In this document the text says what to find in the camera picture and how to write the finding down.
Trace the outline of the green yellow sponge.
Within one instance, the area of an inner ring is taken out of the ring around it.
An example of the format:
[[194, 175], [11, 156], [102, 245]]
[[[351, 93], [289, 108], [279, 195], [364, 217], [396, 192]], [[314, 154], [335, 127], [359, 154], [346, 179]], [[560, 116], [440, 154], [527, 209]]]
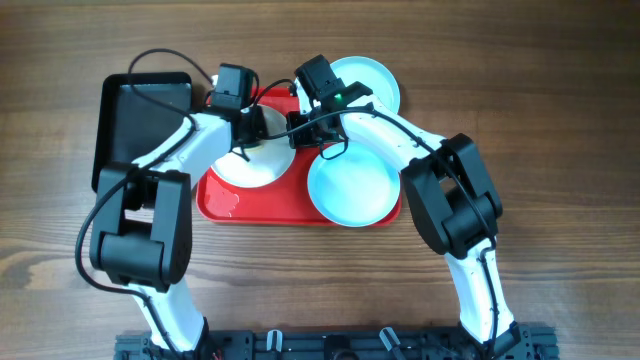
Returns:
[[246, 152], [249, 151], [258, 151], [259, 149], [262, 149], [264, 147], [265, 143], [260, 141], [260, 142], [254, 142], [254, 143], [250, 143], [250, 144], [244, 144], [242, 146], [242, 149]]

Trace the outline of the white round plate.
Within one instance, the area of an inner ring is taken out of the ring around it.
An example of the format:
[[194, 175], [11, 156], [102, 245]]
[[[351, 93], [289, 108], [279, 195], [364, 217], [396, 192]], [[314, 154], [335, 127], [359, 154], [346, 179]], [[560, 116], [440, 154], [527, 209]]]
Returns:
[[290, 147], [288, 139], [267, 139], [270, 135], [286, 130], [285, 116], [269, 106], [259, 106], [263, 110], [268, 130], [268, 135], [262, 140], [264, 147], [258, 151], [246, 152], [241, 148], [234, 148], [231, 140], [231, 151], [211, 165], [219, 178], [236, 187], [258, 188], [273, 183], [288, 170], [296, 155], [296, 150]]

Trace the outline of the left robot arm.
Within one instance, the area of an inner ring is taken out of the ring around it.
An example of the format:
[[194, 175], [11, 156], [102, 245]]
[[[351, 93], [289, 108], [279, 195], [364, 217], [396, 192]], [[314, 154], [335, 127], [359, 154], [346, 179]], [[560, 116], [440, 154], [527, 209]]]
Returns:
[[96, 152], [95, 206], [77, 240], [76, 268], [92, 287], [136, 298], [158, 354], [173, 359], [216, 359], [221, 351], [184, 279], [191, 257], [191, 191], [211, 164], [230, 153], [244, 130], [244, 108], [258, 101], [258, 75], [222, 64], [203, 113], [150, 96], [154, 74], [124, 75], [134, 97], [160, 109], [136, 112], [124, 137], [140, 136], [149, 150], [131, 162]]

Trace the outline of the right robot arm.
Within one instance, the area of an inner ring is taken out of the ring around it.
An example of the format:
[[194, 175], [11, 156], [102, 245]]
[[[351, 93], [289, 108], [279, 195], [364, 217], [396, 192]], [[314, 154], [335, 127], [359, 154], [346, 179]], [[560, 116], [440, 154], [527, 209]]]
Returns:
[[376, 61], [334, 63], [317, 55], [295, 71], [304, 119], [314, 129], [367, 147], [398, 171], [421, 238], [445, 257], [460, 304], [460, 325], [485, 359], [517, 344], [496, 261], [502, 201], [476, 144], [421, 129], [400, 114], [399, 86]]

